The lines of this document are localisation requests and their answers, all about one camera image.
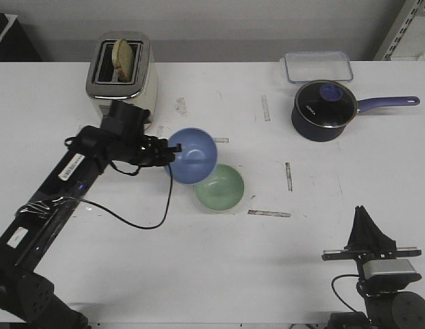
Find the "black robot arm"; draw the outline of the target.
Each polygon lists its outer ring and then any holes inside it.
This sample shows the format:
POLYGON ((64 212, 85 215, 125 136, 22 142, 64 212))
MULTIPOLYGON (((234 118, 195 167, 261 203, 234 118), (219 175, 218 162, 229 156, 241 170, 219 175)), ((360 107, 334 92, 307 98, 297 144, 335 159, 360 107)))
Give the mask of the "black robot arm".
POLYGON ((87 328, 88 320, 67 306, 35 268, 95 180, 116 162, 167 167, 182 150, 144 133, 151 112, 113 101, 101 125, 88 125, 64 144, 67 152, 46 180, 15 213, 0 237, 0 309, 30 328, 87 328))
POLYGON ((356 291, 366 311, 339 301, 348 312, 332 313, 327 328, 425 328, 425 299, 406 287, 422 279, 410 257, 421 256, 416 247, 398 247, 374 223, 364 206, 354 211, 352 230, 343 249, 324 251, 322 260, 353 260, 356 291))

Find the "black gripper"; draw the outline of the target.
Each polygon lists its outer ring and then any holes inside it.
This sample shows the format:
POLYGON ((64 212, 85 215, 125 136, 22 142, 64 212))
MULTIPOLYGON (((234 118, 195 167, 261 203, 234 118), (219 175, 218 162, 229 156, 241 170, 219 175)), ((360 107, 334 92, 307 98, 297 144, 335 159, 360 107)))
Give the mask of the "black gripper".
POLYGON ((131 165, 142 167, 165 167, 175 160, 175 153, 182 151, 182 145, 177 143, 169 146, 165 138, 155 136, 144 136, 135 148, 131 165))
POLYGON ((345 249, 325 250, 322 260, 353 260, 359 275, 357 290, 362 297, 374 297, 387 293, 397 293, 413 282, 422 279, 420 273, 411 275, 374 276, 365 279, 363 265, 370 260, 407 259, 421 256, 416 247, 397 248, 396 241, 384 234, 374 223, 364 206, 356 206, 352 229, 345 249), (370 251, 358 250, 361 246, 361 218, 365 246, 370 251))

